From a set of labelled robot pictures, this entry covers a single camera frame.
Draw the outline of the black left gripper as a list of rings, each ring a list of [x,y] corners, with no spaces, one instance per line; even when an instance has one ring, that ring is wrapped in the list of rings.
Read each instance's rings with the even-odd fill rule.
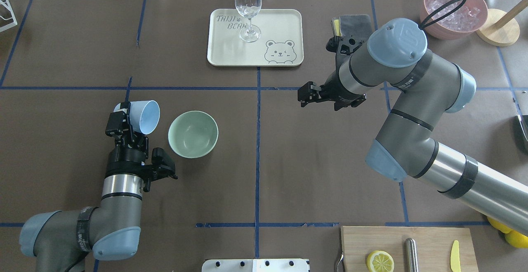
[[[111,191],[149,192],[154,181],[177,180],[173,159],[160,147],[153,148],[150,154],[147,135],[133,130],[126,130],[124,134],[126,123],[124,111],[109,114],[105,134],[121,137],[108,156],[105,179],[117,184]]]

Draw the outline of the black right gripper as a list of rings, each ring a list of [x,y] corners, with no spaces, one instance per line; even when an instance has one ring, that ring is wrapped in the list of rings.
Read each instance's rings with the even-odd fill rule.
[[[321,87],[309,81],[298,88],[298,101],[302,108],[309,103],[321,102],[321,99],[323,102],[334,102],[334,111],[338,111],[349,106],[356,108],[366,100],[366,94],[357,95],[347,90],[334,71]]]

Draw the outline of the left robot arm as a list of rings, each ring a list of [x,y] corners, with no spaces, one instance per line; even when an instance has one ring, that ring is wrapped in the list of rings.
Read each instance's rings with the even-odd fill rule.
[[[115,147],[100,206],[36,214],[21,229],[21,253],[36,257],[36,271],[83,272],[89,253],[102,261],[137,253],[143,193],[156,180],[177,178],[175,163],[162,148],[148,152],[147,135],[159,119],[158,111],[133,111],[126,105],[110,114],[106,135],[115,139]]]

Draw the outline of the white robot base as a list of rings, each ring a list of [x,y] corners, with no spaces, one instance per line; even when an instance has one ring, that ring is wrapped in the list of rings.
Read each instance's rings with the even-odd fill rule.
[[[309,260],[301,258],[210,259],[202,272],[309,272]]]

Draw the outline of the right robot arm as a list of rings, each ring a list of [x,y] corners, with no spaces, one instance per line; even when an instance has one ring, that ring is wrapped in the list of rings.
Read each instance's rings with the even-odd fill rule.
[[[473,76],[428,49],[425,32],[406,18],[374,31],[321,86],[298,89],[302,106],[332,101],[337,111],[357,106],[387,82],[401,91],[366,156],[396,182],[411,176],[507,227],[527,234],[527,186],[431,137],[444,113],[455,113],[475,92]]]

